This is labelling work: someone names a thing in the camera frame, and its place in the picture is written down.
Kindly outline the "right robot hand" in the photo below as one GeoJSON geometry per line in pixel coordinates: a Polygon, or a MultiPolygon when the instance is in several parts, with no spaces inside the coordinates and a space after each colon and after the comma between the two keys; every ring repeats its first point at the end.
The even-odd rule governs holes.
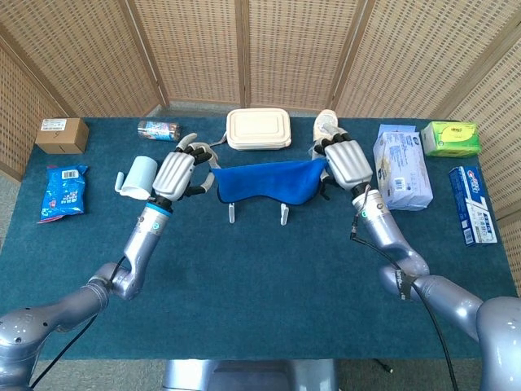
{"type": "Polygon", "coordinates": [[[372,168],[359,143],[348,131],[331,123],[313,126],[313,160],[325,159],[330,174],[324,169],[321,180],[333,177],[336,184],[356,198],[370,185],[372,168]]]}

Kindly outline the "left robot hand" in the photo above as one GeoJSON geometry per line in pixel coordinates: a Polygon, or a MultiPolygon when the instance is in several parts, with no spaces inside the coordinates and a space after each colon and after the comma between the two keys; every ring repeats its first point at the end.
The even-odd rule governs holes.
{"type": "Polygon", "coordinates": [[[207,143],[196,142],[197,134],[183,137],[175,150],[164,159],[152,184],[156,202],[179,201],[182,197],[205,194],[215,180],[213,169],[219,169],[218,156],[207,143]],[[208,163],[210,171],[199,185],[191,185],[197,165],[208,163]]]}

